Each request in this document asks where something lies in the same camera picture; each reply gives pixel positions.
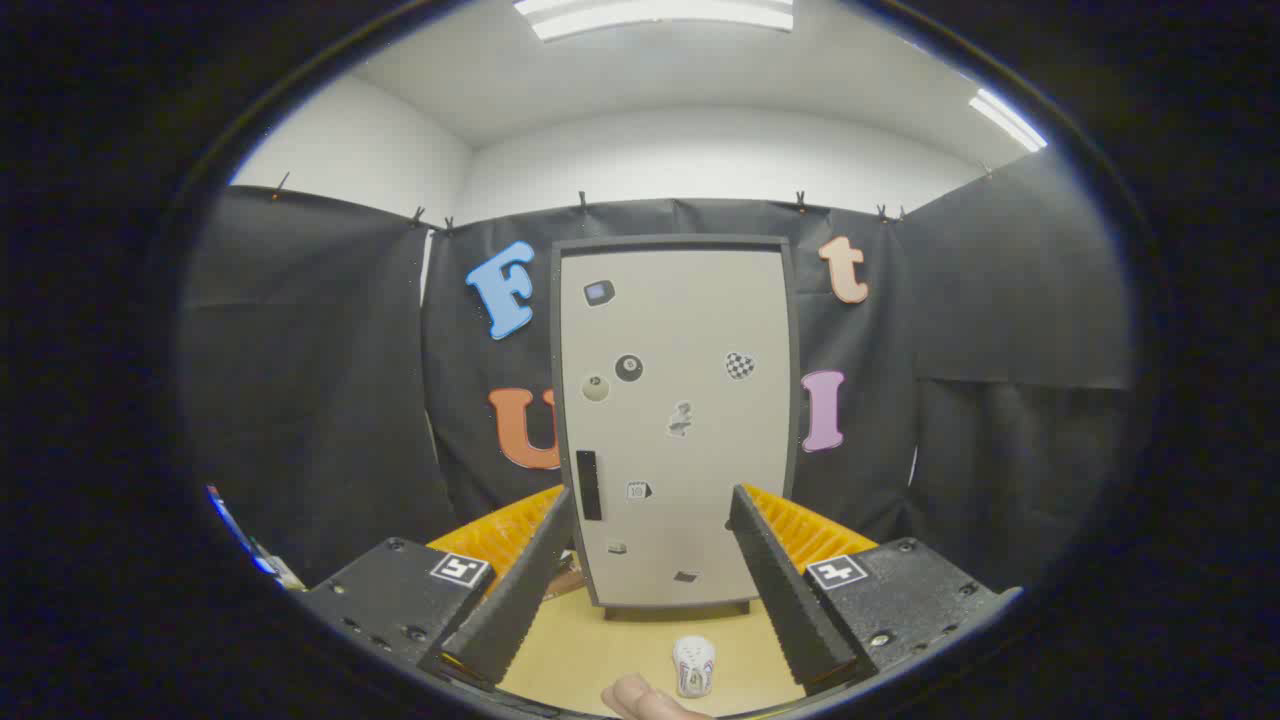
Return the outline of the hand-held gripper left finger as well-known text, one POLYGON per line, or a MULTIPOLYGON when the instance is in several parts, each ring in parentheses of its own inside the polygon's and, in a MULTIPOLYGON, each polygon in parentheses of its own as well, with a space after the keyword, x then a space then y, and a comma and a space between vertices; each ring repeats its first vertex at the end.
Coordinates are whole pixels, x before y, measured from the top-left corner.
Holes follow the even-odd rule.
POLYGON ((389 537, 298 600, 401 665, 489 691, 529 634, 575 516, 571 495, 544 489, 426 544, 389 537))

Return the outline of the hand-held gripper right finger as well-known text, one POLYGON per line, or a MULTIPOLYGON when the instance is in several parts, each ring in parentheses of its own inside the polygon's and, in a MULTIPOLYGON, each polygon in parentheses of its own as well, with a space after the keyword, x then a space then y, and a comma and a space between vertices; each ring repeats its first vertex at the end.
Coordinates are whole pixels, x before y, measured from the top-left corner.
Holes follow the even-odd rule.
POLYGON ((754 486, 735 487, 728 528, 808 694, 864 694, 979 635, 1021 597, 922 539, 877 543, 754 486))

